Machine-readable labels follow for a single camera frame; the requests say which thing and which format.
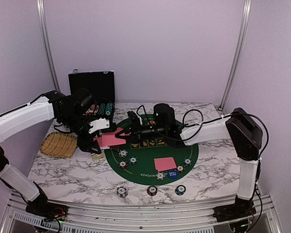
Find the black red all-in triangle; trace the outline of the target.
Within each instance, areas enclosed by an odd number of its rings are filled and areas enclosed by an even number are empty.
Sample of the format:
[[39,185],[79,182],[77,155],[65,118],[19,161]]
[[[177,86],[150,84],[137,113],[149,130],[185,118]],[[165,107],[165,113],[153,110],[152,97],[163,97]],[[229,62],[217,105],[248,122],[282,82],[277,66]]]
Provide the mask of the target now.
[[120,148],[119,148],[119,146],[110,146],[110,150],[119,151]]

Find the red-backed card deck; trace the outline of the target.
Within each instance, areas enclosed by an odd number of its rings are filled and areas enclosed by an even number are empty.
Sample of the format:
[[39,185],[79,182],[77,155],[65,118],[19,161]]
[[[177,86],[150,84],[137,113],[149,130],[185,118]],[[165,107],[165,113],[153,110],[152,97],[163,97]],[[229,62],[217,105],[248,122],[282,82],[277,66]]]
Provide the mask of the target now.
[[126,144],[125,139],[116,138],[115,135],[103,135],[95,138],[101,148],[119,146]]

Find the green chip group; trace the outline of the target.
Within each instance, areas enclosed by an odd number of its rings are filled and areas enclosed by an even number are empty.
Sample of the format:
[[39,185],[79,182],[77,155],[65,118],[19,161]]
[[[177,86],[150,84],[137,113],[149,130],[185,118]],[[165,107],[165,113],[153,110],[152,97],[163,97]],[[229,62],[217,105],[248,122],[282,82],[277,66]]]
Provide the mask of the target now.
[[138,159],[136,158],[136,157],[131,157],[131,158],[129,158],[129,163],[130,164],[136,164],[138,162]]

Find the red-backed card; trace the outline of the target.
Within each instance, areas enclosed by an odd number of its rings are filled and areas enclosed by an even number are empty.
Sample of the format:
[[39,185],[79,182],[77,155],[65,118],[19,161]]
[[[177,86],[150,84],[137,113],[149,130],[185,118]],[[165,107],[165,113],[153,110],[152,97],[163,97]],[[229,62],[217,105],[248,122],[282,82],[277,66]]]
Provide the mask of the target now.
[[169,169],[168,166],[166,165],[167,158],[168,157],[166,157],[166,158],[155,158],[154,159],[155,169],[158,172],[172,170],[172,169]]

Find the blue small blind button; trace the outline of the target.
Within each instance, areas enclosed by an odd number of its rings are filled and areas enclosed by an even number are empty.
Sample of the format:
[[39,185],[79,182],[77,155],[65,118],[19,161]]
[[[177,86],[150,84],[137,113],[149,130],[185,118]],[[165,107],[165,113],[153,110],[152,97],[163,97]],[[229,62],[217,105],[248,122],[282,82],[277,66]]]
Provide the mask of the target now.
[[167,176],[168,176],[168,178],[173,179],[173,180],[177,179],[178,178],[178,171],[175,169],[169,170],[169,171],[167,171]]

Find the red black chip stack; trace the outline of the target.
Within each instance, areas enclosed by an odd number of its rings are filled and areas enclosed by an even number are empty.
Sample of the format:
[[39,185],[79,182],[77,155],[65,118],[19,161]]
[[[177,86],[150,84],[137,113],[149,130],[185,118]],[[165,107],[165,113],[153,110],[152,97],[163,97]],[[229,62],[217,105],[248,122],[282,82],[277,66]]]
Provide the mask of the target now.
[[147,188],[147,194],[150,196],[155,196],[157,194],[157,191],[158,191],[158,189],[154,185],[151,185]]

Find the dark chip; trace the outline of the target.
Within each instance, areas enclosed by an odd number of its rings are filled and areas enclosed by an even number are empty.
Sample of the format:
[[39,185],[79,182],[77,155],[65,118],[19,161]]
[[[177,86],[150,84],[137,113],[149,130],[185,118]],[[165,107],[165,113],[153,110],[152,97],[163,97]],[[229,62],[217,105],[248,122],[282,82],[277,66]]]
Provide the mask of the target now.
[[177,172],[182,173],[185,170],[185,167],[182,165],[177,166]]

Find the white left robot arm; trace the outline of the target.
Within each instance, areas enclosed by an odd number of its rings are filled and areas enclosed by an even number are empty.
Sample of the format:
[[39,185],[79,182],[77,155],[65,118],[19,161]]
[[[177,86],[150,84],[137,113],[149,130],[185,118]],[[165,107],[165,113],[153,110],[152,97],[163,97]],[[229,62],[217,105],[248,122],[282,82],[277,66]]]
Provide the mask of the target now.
[[48,216],[51,204],[27,175],[38,150],[38,142],[53,120],[77,136],[77,146],[85,152],[99,152],[96,132],[108,128],[105,118],[88,119],[85,112],[95,102],[82,88],[73,95],[53,90],[0,114],[0,179],[18,191],[41,216]]

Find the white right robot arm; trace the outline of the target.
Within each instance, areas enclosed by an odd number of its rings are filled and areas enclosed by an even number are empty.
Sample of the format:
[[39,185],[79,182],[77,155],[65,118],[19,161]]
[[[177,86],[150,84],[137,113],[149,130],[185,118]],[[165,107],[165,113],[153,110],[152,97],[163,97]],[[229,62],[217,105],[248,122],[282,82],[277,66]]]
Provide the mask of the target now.
[[163,138],[174,148],[194,146],[215,140],[230,140],[240,161],[240,179],[236,195],[238,200],[231,206],[234,217],[242,217],[249,210],[249,200],[254,194],[258,180],[257,172],[263,130],[256,123],[257,116],[247,113],[243,108],[236,108],[232,113],[197,124],[178,124],[175,110],[166,103],[153,107],[154,124],[141,123],[136,112],[129,111],[130,124],[115,137],[130,143],[142,143],[146,139]]

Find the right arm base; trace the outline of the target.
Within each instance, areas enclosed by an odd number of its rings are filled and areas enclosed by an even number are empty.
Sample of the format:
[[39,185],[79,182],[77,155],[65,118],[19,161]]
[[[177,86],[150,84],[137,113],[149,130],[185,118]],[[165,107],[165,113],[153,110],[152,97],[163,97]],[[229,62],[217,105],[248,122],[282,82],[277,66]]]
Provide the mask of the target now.
[[235,220],[242,217],[253,216],[256,213],[252,199],[243,200],[235,197],[233,204],[214,207],[213,217],[217,222]]

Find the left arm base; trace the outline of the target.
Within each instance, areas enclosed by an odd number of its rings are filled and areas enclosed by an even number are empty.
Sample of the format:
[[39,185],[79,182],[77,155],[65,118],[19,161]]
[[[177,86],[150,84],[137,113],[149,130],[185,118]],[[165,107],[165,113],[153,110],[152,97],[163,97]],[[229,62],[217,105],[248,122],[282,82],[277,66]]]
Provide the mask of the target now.
[[49,219],[65,219],[67,211],[66,205],[49,202],[45,194],[39,194],[33,201],[28,200],[26,206],[26,212]]

